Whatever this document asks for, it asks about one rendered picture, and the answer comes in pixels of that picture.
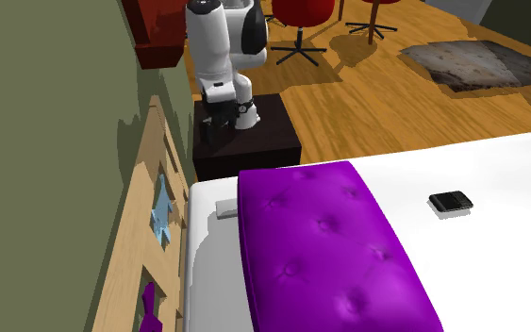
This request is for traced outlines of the dark robot stand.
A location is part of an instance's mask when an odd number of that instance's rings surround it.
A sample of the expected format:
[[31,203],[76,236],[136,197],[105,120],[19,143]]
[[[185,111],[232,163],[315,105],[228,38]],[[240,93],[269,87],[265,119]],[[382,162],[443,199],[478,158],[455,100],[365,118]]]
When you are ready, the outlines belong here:
[[278,93],[255,97],[260,121],[246,130],[226,128],[214,143],[201,141],[199,124],[207,117],[200,101],[194,103],[192,161],[197,179],[207,181],[236,176],[241,170],[298,165],[302,145]]

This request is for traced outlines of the grey flat rectangular object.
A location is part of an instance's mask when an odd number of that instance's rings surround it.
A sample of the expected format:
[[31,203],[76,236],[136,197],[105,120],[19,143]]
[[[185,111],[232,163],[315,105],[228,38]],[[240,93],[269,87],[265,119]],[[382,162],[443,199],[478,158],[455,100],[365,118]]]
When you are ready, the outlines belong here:
[[238,203],[236,198],[217,201],[215,207],[218,220],[238,216]]

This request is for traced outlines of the red wooden cabinet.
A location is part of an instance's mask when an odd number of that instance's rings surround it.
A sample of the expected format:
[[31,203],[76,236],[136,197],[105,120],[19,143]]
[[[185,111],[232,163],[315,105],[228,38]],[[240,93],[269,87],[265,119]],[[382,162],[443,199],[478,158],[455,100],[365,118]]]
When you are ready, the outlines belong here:
[[172,68],[184,52],[188,0],[121,0],[143,70]]

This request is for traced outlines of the light blue figure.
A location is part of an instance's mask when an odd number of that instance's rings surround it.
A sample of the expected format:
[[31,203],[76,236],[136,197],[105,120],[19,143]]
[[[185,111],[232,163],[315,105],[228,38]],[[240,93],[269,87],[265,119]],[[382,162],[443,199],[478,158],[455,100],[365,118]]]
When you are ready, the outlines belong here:
[[169,214],[173,211],[173,205],[166,190],[166,178],[164,174],[158,176],[157,193],[157,201],[151,210],[151,226],[161,248],[165,249],[171,242]]

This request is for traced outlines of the red swivel chair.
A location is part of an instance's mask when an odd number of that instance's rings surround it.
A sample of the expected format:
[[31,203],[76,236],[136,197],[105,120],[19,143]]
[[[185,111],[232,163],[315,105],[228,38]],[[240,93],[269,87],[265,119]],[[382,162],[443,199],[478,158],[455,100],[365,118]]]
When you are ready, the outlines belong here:
[[345,23],[346,26],[352,27],[352,29],[349,31],[350,34],[362,31],[364,29],[368,29],[368,44],[372,45],[374,35],[377,35],[381,40],[385,39],[384,35],[381,32],[381,29],[387,29],[393,32],[396,32],[398,30],[397,27],[388,26],[388,25],[379,25],[376,20],[377,20],[378,11],[381,5],[394,4],[394,3],[399,2],[400,0],[362,0],[362,1],[372,4],[370,21],[368,23],[352,23],[352,22]]
[[319,63],[308,52],[326,52],[326,48],[304,47],[303,29],[325,23],[332,15],[335,0],[272,0],[273,16],[282,24],[297,28],[296,40],[293,47],[271,46],[272,51],[289,51],[289,53],[276,62],[277,65],[301,54],[313,65]]

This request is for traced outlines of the purple tufted pillow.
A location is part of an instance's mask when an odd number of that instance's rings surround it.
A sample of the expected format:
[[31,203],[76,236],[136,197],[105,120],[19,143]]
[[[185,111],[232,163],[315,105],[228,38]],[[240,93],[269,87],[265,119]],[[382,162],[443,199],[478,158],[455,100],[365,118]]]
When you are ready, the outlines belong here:
[[240,172],[238,225],[254,332],[443,332],[350,162]]

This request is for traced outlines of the purple figure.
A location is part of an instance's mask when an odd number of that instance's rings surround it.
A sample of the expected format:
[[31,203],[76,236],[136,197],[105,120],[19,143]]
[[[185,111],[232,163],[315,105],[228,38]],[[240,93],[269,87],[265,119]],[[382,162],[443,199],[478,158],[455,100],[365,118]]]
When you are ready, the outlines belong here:
[[162,322],[155,315],[155,284],[149,282],[141,295],[144,314],[139,332],[162,332]]

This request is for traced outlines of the black phone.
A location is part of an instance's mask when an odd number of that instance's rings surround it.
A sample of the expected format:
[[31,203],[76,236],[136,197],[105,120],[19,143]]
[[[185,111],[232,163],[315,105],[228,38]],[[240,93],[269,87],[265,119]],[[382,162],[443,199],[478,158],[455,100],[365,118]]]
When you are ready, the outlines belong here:
[[438,212],[450,212],[473,207],[473,202],[462,191],[431,194],[428,199]]

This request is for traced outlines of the grey brown rug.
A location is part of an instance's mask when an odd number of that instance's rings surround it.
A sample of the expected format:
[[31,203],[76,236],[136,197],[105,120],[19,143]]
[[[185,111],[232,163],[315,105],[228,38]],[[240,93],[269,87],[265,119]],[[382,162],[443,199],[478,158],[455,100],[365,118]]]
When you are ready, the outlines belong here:
[[439,41],[401,54],[454,92],[531,86],[531,57],[494,41]]

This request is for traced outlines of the white bed with wooden headboard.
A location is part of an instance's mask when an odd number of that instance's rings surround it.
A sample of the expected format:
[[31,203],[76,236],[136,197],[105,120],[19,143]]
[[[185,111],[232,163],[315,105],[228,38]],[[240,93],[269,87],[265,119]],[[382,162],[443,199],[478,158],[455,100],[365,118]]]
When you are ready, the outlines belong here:
[[[531,133],[355,158],[403,244],[444,332],[531,332]],[[158,176],[173,205],[171,242],[151,226]],[[131,175],[88,332],[133,332],[141,284],[155,284],[162,332],[250,332],[229,177],[188,185],[157,97]],[[438,212],[431,194],[462,191],[469,209]]]

